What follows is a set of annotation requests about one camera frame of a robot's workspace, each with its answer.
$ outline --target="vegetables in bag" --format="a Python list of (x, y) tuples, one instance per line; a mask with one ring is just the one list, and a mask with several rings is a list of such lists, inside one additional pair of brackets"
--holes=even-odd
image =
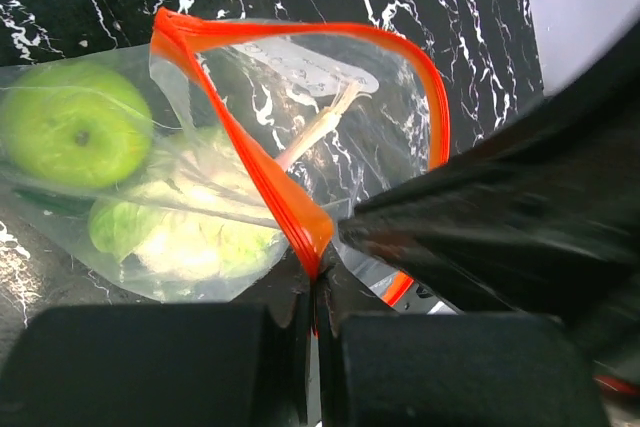
[[(3, 201), (163, 301), (229, 300), (289, 243), (313, 277), (333, 220), (448, 156), (437, 72), (371, 27), (162, 10), (150, 46), (5, 73)], [(368, 285), (395, 276), (337, 247)]]

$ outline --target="orange zipper seal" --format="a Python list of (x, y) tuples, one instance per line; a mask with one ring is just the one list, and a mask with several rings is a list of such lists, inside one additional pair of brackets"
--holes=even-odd
[[(442, 79), (431, 60), (410, 41), (372, 26), (353, 23), (253, 24), (206, 21), (161, 8), (156, 14), (151, 52), (180, 67), (208, 95), (247, 173), (274, 219), (291, 243), (312, 280), (318, 276), (322, 254), (333, 237), (331, 218), (289, 178), (227, 110), (195, 54), (265, 37), (296, 34), (338, 34), (367, 40), (407, 58), (420, 77), (429, 104), (431, 143), (429, 170), (449, 159), (449, 108)], [(399, 273), (385, 300), (395, 303), (413, 281)]]

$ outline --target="white marble veining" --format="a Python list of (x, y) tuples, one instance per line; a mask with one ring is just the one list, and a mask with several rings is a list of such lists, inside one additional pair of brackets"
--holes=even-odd
[[(76, 37), (70, 39), (63, 39), (66, 30), (56, 24), (59, 19), (46, 16), (43, 5), (34, 2), (0, 0), (0, 27), (10, 37), (4, 48), (12, 58), (19, 59), (14, 62), (30, 64), (42, 58), (77, 56), (148, 41), (148, 33), (144, 34), (147, 38), (141, 38), (139, 32), (148, 31), (152, 16), (163, 5), (181, 13), (216, 19), (368, 22), (410, 38), (436, 63), (450, 100), (453, 152), (491, 135), (517, 115), (519, 107), (541, 88), (535, 46), (516, 40), (521, 35), (519, 31), (526, 30), (533, 42), (529, 0), (75, 0), (81, 6), (83, 16), (79, 21), (84, 30), (81, 35), (74, 31)], [(145, 26), (132, 24), (134, 17), (139, 24), (144, 18)], [(69, 50), (69, 45), (76, 50)], [(409, 75), (399, 72), (398, 82), (406, 81)], [(247, 80), (254, 92), (250, 107), (256, 123), (270, 129), (277, 149), (285, 148), (292, 129), (303, 125), (305, 116), (296, 116), (292, 125), (278, 125), (276, 95), (286, 97), (300, 109), (308, 108), (309, 113), (324, 107), (318, 105), (317, 99), (291, 89), (278, 94), (249, 75)], [(417, 96), (409, 101), (417, 108), (402, 118), (393, 112), (393, 106), (383, 104), (379, 109), (386, 122), (403, 133), (407, 155), (415, 159), (416, 165), (424, 166), (428, 158), (428, 106), (425, 99)], [(375, 134), (388, 140), (384, 132)], [(340, 186), (345, 191), (359, 186), (356, 199), (361, 200), (370, 195), (369, 187), (364, 185), (364, 170), (381, 188), (390, 185), (378, 152), (370, 156), (358, 151), (358, 142), (350, 135), (348, 130), (333, 133), (324, 139), (322, 148), (335, 163)], [(302, 162), (294, 165), (292, 172), (308, 189), (313, 188), (314, 182), (326, 180), (314, 177)], [(44, 287), (38, 283), (39, 277), (31, 273), (29, 253), (17, 247), (18, 235), (10, 234), (0, 224), (0, 275), (2, 284), (11, 292), (10, 304), (24, 315), (26, 323), (30, 306), (41, 300)], [(95, 274), (84, 272), (81, 277), (94, 286), (101, 299), (117, 301), (113, 300), (111, 286)]]

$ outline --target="green apple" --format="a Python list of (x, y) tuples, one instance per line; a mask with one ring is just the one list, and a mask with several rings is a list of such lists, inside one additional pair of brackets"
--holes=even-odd
[(100, 189), (126, 179), (149, 152), (149, 106), (106, 67), (88, 61), (38, 66), (7, 92), (0, 142), (35, 178)]

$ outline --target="lettuce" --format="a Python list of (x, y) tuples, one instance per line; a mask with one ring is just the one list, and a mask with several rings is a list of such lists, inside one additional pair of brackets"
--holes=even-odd
[(140, 182), (98, 200), (89, 236), (117, 262), (181, 280), (235, 278), (267, 269), (282, 238), (226, 133), (201, 129), (157, 146)]

